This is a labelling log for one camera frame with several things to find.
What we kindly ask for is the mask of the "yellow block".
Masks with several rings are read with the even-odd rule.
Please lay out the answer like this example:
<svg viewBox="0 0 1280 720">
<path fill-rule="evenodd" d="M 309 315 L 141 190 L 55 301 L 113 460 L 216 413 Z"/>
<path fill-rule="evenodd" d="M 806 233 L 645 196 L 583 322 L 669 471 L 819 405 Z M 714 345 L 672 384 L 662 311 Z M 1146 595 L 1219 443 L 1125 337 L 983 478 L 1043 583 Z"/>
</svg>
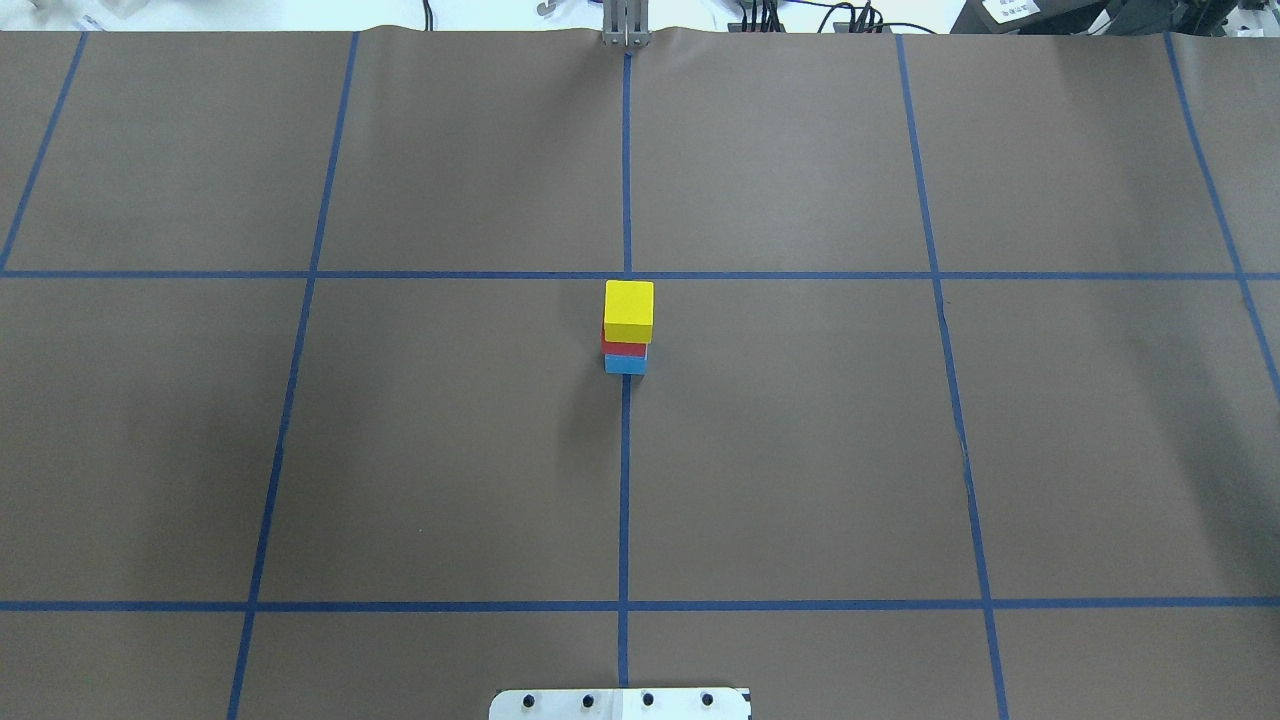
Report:
<svg viewBox="0 0 1280 720">
<path fill-rule="evenodd" d="M 653 341 L 655 284 L 609 279 L 605 283 L 603 334 L 607 342 L 649 345 Z"/>
</svg>

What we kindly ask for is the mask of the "grey metal clamp post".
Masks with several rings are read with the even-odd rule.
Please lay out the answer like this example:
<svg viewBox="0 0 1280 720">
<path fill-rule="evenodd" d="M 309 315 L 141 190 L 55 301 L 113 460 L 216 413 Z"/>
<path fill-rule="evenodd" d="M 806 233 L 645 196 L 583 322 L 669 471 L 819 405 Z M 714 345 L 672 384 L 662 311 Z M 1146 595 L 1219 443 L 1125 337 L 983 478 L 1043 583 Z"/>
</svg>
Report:
<svg viewBox="0 0 1280 720">
<path fill-rule="evenodd" d="M 645 47 L 652 40 L 648 0 L 603 0 L 602 44 L 607 47 Z"/>
</svg>

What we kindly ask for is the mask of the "red block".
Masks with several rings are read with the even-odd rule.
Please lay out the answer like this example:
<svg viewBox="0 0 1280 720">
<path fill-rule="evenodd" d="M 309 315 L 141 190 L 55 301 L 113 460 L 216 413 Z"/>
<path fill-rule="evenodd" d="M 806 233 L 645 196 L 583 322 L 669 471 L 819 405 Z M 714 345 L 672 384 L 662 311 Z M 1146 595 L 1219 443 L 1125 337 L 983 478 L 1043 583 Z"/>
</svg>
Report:
<svg viewBox="0 0 1280 720">
<path fill-rule="evenodd" d="M 600 347 L 604 356 L 645 357 L 648 355 L 649 343 L 609 340 L 607 328 L 603 325 L 600 332 Z"/>
</svg>

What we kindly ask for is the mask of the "blue block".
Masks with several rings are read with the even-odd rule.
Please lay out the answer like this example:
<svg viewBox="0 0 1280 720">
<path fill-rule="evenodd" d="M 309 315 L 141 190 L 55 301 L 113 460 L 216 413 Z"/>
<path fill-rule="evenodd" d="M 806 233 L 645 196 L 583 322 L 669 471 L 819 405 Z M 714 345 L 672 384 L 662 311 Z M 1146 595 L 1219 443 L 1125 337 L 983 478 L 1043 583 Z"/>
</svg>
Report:
<svg viewBox="0 0 1280 720">
<path fill-rule="evenodd" d="M 603 356 L 605 373 L 612 375 L 645 375 L 648 360 L 646 355 L 605 354 Z"/>
</svg>

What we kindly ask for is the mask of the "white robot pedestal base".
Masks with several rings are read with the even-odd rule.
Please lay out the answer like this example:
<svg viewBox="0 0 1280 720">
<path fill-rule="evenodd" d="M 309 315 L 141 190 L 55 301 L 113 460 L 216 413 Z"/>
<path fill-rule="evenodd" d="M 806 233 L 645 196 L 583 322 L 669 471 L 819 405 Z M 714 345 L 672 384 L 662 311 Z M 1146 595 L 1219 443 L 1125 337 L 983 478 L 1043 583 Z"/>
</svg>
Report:
<svg viewBox="0 0 1280 720">
<path fill-rule="evenodd" d="M 652 687 L 511 689 L 495 694 L 489 719 L 751 719 L 748 689 Z"/>
</svg>

